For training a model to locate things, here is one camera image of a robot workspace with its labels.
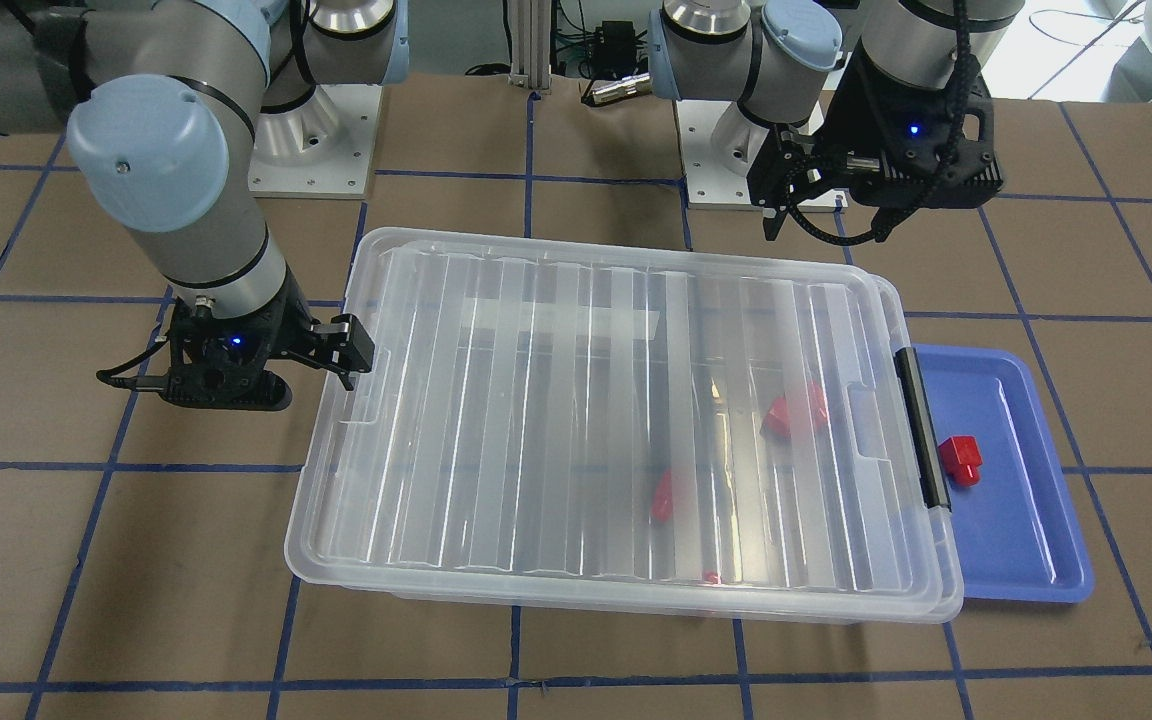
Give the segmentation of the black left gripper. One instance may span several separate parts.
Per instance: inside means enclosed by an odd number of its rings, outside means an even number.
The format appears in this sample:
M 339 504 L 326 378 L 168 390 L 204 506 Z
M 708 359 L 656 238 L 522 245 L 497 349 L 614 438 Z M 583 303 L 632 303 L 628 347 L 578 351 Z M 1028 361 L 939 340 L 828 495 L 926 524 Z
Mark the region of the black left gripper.
M 820 127 L 820 177 L 870 209 L 978 209 L 1005 188 L 995 149 L 995 118 L 977 59 L 964 101 L 964 127 L 977 136 L 952 141 L 958 105 L 952 88 L 916 88 L 895 79 L 856 50 Z M 771 128 L 749 164 L 751 204 L 761 209 L 767 242 L 786 223 L 803 227 L 791 195 L 806 177 L 806 150 L 796 128 Z

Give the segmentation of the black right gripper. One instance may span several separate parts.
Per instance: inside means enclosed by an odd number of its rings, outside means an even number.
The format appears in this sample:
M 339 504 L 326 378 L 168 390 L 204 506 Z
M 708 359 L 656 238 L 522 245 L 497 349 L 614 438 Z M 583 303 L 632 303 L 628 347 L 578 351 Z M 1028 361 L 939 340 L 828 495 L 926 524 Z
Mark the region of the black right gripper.
M 202 410 L 280 411 L 291 386 L 271 361 L 296 361 L 338 378 L 346 392 L 369 374 L 376 343 L 356 314 L 320 323 L 291 274 L 273 300 L 248 314 L 221 318 L 219 302 L 175 300 L 166 329 L 169 365 L 151 391 L 169 404 Z

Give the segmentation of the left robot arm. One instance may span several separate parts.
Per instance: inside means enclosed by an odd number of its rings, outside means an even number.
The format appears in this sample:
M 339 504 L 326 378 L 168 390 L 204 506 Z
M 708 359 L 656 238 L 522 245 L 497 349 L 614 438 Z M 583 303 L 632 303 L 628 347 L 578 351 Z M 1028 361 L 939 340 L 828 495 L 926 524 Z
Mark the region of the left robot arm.
M 722 101 L 765 238 L 791 222 L 833 247 L 882 243 L 916 211 L 980 209 L 1005 188 L 982 67 L 1020 1 L 869 1 L 854 45 L 818 1 L 664 1 L 654 94 Z

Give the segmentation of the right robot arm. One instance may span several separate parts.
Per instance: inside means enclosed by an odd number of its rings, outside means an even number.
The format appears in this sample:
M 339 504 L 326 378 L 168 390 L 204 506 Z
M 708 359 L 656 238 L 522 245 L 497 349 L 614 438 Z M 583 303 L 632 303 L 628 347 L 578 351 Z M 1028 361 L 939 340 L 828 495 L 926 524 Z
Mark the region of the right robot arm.
M 174 293 L 147 353 L 106 386 L 195 409 L 279 411 L 294 361 L 353 389 L 376 344 L 320 323 L 250 191 L 262 118 L 325 85 L 396 85 L 404 1 L 0 1 L 0 137 L 65 132 L 93 199 Z M 168 367 L 141 376 L 150 354 Z

